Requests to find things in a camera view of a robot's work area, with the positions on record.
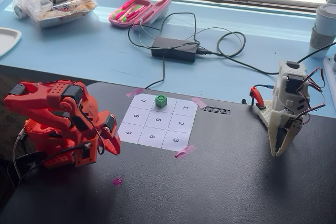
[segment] black table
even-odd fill
[[[134,88],[88,90],[121,122]],[[40,169],[14,192],[0,223],[336,223],[336,119],[312,116],[273,158],[250,106],[204,101],[231,113],[198,108],[189,141],[196,152],[177,160],[172,151],[123,142],[119,156],[105,153],[92,165]]]

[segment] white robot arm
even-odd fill
[[[253,99],[257,99],[255,92],[260,96],[253,108],[267,127],[272,156],[284,153],[300,132],[303,118],[312,110],[309,105],[309,78],[303,64],[281,61],[271,101],[262,101],[255,87],[251,88]]]

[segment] pink tape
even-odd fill
[[[121,178],[115,178],[112,182],[115,186],[120,186],[122,184]]]
[[[175,157],[180,160],[181,158],[184,158],[185,156],[189,155],[190,153],[197,150],[197,148],[194,145],[189,145],[188,147],[184,148],[183,150],[180,150],[175,154]]]
[[[200,98],[198,98],[198,97],[193,97],[193,98],[191,98],[191,100],[193,100],[194,103],[196,103],[201,109],[207,107],[207,105],[205,104],[205,102],[203,102],[203,101],[202,101]]]
[[[127,95],[128,98],[130,98],[130,97],[133,97],[133,96],[135,96],[137,94],[142,93],[142,90],[143,90],[142,88],[139,88],[139,89],[136,89],[136,90],[134,90],[132,92],[127,93],[126,95]]]

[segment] tape strip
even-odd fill
[[[127,95],[128,98],[130,98],[130,97],[133,97],[133,96],[135,96],[137,94],[142,93],[142,91],[143,91],[143,89],[139,88],[139,89],[136,89],[136,90],[134,90],[132,92],[127,93],[126,95]]]
[[[202,101],[200,98],[198,98],[198,97],[193,97],[193,98],[191,98],[191,100],[193,100],[194,103],[196,103],[201,109],[207,107],[207,105],[205,104],[205,102],[203,102],[203,101]]]
[[[180,160],[184,158],[185,156],[189,155],[190,153],[193,153],[197,148],[194,145],[189,145],[188,147],[184,148],[183,150],[177,152],[175,154],[175,157]]]

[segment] cup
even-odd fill
[[[336,5],[324,4],[317,8],[314,27],[311,31],[308,54],[317,49],[333,43],[336,37]],[[323,59],[328,48],[322,50],[312,57]]]

